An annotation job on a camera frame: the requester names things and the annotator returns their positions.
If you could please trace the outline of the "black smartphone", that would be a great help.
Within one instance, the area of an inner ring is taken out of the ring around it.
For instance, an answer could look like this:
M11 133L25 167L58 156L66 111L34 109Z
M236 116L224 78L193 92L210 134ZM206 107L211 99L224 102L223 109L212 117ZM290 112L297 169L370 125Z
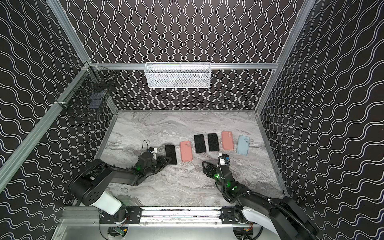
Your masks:
M219 139L218 139L218 135L216 133L208 134L208 145L209 145L209 151L210 152L219 152L220 151Z

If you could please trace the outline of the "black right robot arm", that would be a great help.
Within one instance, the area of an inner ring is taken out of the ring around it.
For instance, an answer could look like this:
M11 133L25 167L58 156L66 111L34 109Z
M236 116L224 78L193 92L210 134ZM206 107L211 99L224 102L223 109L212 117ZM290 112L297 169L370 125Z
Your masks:
M230 204L240 210L239 222L259 224L274 232L281 240L316 240L319 229L290 197L268 197L252 191L236 181L229 160L217 164L202 162L203 173L215 180L215 185Z

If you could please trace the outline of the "black phone pink case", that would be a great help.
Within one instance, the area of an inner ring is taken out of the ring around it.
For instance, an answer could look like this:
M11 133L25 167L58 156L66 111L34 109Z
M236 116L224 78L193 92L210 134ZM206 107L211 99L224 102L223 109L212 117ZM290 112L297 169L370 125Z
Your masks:
M165 145L166 157L169 158L169 165L177 164L176 148L174 145Z

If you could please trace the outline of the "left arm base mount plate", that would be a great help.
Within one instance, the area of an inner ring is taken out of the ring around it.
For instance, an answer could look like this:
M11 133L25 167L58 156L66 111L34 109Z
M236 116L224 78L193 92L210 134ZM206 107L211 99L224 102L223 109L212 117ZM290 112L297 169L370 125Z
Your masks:
M124 210L121 208L116 214L110 215L102 211L99 223L100 224L139 224L141 220L143 209L140 207L126 207Z

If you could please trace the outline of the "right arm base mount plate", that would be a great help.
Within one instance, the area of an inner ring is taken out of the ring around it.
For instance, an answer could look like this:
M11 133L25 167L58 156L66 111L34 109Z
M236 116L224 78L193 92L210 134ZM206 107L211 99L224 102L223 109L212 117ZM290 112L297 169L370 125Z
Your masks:
M219 219L222 221L223 225L245 225L249 221L246 220L242 211L234 207L224 207L220 209Z

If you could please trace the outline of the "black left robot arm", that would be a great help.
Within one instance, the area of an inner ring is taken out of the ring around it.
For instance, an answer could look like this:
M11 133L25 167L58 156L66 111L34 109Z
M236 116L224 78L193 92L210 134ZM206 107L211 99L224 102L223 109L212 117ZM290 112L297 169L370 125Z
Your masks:
M155 149L142 152L131 168L120 168L96 159L72 178L68 191L85 206L96 207L121 222L126 217L124 204L106 192L109 184L136 187L162 171L172 160L170 157L158 156Z

